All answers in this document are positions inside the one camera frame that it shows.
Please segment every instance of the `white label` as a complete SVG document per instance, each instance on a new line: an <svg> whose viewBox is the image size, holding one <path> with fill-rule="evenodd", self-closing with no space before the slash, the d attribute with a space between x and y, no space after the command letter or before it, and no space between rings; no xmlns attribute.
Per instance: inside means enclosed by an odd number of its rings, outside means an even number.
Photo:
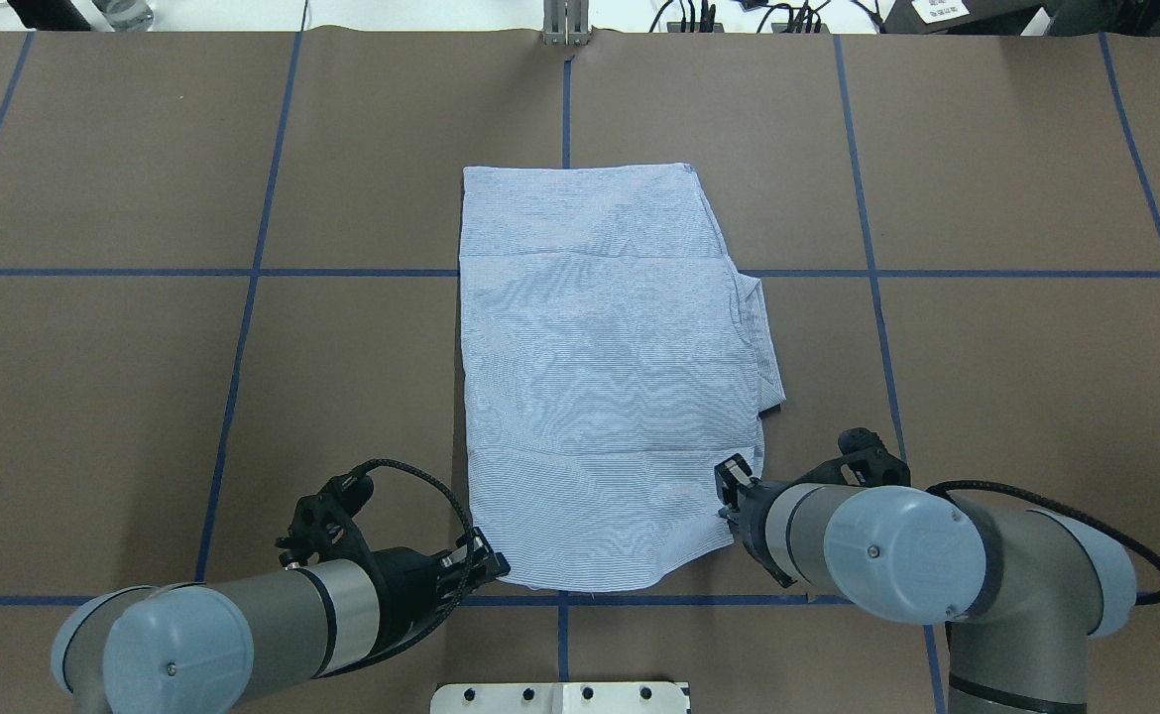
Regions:
<svg viewBox="0 0 1160 714"><path fill-rule="evenodd" d="M911 5L915 6L915 12L927 24L969 14L964 0L911 0Z"/></svg>

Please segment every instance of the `light blue fabric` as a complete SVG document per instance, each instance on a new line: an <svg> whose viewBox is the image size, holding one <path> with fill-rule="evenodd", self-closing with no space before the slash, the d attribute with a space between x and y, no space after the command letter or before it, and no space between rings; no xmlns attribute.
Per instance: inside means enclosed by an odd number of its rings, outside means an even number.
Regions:
<svg viewBox="0 0 1160 714"><path fill-rule="evenodd" d="M466 168L461 344L503 580L624 591L733 541L712 467L761 473L756 415L784 394L694 168Z"/></svg>

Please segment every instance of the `white plastic bracket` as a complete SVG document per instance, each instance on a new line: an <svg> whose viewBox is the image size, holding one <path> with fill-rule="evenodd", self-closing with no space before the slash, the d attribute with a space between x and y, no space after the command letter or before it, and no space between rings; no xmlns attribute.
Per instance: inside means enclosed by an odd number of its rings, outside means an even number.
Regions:
<svg viewBox="0 0 1160 714"><path fill-rule="evenodd" d="M589 36L589 0L544 0L546 45L588 45Z"/></svg>
<svg viewBox="0 0 1160 714"><path fill-rule="evenodd" d="M689 714L687 683L443 685L430 714Z"/></svg>

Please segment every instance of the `brown table surface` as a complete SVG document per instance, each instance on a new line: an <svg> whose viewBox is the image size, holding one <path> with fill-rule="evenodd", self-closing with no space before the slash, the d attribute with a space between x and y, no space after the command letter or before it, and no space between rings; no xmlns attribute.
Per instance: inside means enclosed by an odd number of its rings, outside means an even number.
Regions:
<svg viewBox="0 0 1160 714"><path fill-rule="evenodd" d="M1160 39L0 35L0 712L68 711L46 650L87 596L263 573L364 458L463 491L461 168L653 161L697 167L764 278L770 478L869 425L916 485L1005 480L1160 552ZM371 542L454 537L378 485ZM702 714L944 711L937 629L788 592L738 547L626 596L494 584L242 709L662 677ZM1160 712L1160 606L1092 677L1093 711Z"/></svg>

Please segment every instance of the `black cable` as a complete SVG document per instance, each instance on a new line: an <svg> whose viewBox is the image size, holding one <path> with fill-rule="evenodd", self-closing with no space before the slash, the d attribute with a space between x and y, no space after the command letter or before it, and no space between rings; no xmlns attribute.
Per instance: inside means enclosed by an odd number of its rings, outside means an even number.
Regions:
<svg viewBox="0 0 1160 714"><path fill-rule="evenodd" d="M796 19L788 23L788 27L783 28L783 31L802 31L802 27L805 26L810 17L810 6L802 5L802 8L797 10Z"/></svg>
<svg viewBox="0 0 1160 714"><path fill-rule="evenodd" d="M652 28L648 29L648 31L655 31L655 26L658 26L659 19L661 19L664 16L664 10L667 10L667 6L669 6L669 5L672 5L672 0L666 0L665 3L660 5L660 12L655 13L655 19L652 20ZM686 27L686 15L684 15L686 10L681 10L681 13L683 13L683 15L681 15L681 27L684 28Z"/></svg>
<svg viewBox="0 0 1160 714"><path fill-rule="evenodd" d="M470 551L474 546L474 525L470 523L470 516L466 515L466 508L457 501L457 496L452 493L452 489L449 489L447 485L443 485L443 482L438 479L427 474L422 469L418 469L416 466L409 466L403 461L394 461L392 458L372 458L370 461L363 461L360 466L355 466L353 471L363 471L363 473L368 473L368 471L376 469L378 466L386 466L391 467L391 469L404 471L405 474L412 474L418 479L425 480L426 483L433 485L435 489L438 489L438 491L443 494L443 497L448 498L448 504L452 507L454 513L456 513L457 519L461 520L461 531L462 533L465 533L466 540L466 560L465 564L463 564L461 569L461 586L457 588L457 592L452 596L452 599L445 602L443 607L440 607L435 619L430 620L430 624L418 632L418 634L408 638L407 641L400 642L390 649L382 650L377 655L367 656L364 660L346 665L346 668L339 669L336 672L332 672L326 676L345 675L346 672L354 672L354 670L370 668L372 664L384 662L385 660L390 660L391 656L401 654L401 651L407 650L413 644L416 644L416 642L421 642L422 639L426 639L430 635L430 633L438 628L440 625L443 624L450 614L452 614L452 611L461 605L461 602L465 600L466 596L470 595L471 591L470 574L474 569L474 560L470 556Z"/></svg>
<svg viewBox="0 0 1160 714"><path fill-rule="evenodd" d="M831 0L824 0L821 5L814 8L814 27L812 29L806 29L806 31L812 31L814 35L822 31L822 8L831 5Z"/></svg>
<svg viewBox="0 0 1160 714"><path fill-rule="evenodd" d="M1131 551L1139 558L1146 560L1147 563L1153 566L1157 569L1157 573L1160 574L1160 555L1157 555L1157 553L1152 552L1151 548L1144 546L1143 542L1139 542L1137 541L1137 539L1129 537L1129 534L1119 532L1119 530L1116 530L1112 525L1105 524L1104 520L1100 520L1099 518L1088 516L1087 513L1082 513L1082 511L1079 511L1075 508L1070 508L1068 505L1065 505L1059 501L1052 501L1051 497L1038 496L1037 493L1032 493L1023 488L1016 488L1014 487L1014 485L1001 485L995 482L976 482L976 480L962 480L962 482L943 482L934 485L934 487L928 489L928 493L931 493L933 496L945 497L947 501L949 501L949 496L947 496L948 491L1001 493L1005 494L1005 496L1018 497L1020 501L1027 501L1029 503L1034 503L1034 505L1047 508L1049 511L1056 511L1056 513L1060 513L1061 516L1073 518L1074 520L1079 520L1079 523L1082 523L1085 525L1092 525L1093 529L1096 529L1099 532L1107 534L1107 537L1110 537L1116 541L1118 541L1119 544L1123 544L1123 546L1128 548L1128 551ZM1143 595L1138 595L1136 597L1137 605L1157 605L1159 604L1159 602L1160 602L1160 588L1157 589L1157 591L1154 592L1146 592Z"/></svg>
<svg viewBox="0 0 1160 714"><path fill-rule="evenodd" d="M757 35L761 35L762 29L766 29L766 20L769 19L769 15L775 14L775 10L788 10L788 26L792 23L792 13L796 12L796 8L788 3L770 5L769 9L766 10L766 16L761 17L761 23L756 26Z"/></svg>
<svg viewBox="0 0 1160 714"><path fill-rule="evenodd" d="M884 35L884 17L879 14L879 0L876 0L876 8L873 10L869 6L862 5L862 0L849 0L849 3L860 6L862 13L865 13L867 17L870 17L870 22L879 30L879 35Z"/></svg>

